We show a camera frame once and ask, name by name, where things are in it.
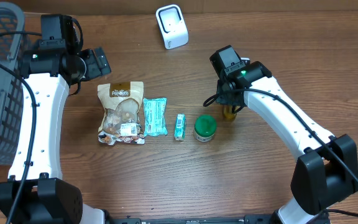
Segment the green jar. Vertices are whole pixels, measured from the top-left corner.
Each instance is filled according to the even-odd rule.
[[[201,115],[194,125],[194,137],[200,142],[212,140],[216,131],[216,120],[210,115]]]

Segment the green lid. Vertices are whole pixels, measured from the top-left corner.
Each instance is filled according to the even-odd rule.
[[[197,118],[194,129],[199,136],[205,138],[210,137],[215,134],[216,121],[210,115],[201,115]]]

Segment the gray plastic bin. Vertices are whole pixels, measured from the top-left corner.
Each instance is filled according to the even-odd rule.
[[[0,2],[0,32],[14,30],[24,30],[24,14],[15,4]],[[21,41],[20,34],[0,37],[0,62],[11,70],[15,69]],[[20,82],[0,69],[0,164],[13,162],[19,141],[22,108]]]

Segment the wood grain surface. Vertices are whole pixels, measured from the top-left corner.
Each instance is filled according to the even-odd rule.
[[[189,14],[190,41],[173,50],[164,49],[154,15],[77,19],[84,48],[103,46],[112,74],[67,99],[60,162],[84,202],[113,217],[238,217],[272,213],[291,198],[295,161],[266,122],[250,110],[228,122],[220,105],[202,107],[218,78],[209,56],[229,44],[264,63],[308,115],[358,147],[358,11]],[[40,31],[39,18],[28,18],[26,30]],[[104,110],[96,87],[128,81],[144,82],[146,98],[168,99],[168,135],[147,137],[143,146],[100,144]],[[173,138],[178,113],[187,117],[183,142]],[[218,121],[208,143],[193,137],[201,114]],[[0,166],[0,182],[8,169]],[[358,193],[334,208],[358,212]],[[332,220],[358,223],[343,215]]]
[[[69,15],[155,14],[169,4],[183,13],[358,10],[358,0],[7,0],[25,12]]]

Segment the blue package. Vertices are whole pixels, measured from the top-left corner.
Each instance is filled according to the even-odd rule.
[[[145,131],[144,136],[158,136],[160,134],[167,135],[168,131],[165,127],[165,108],[167,107],[167,99],[143,99]]]

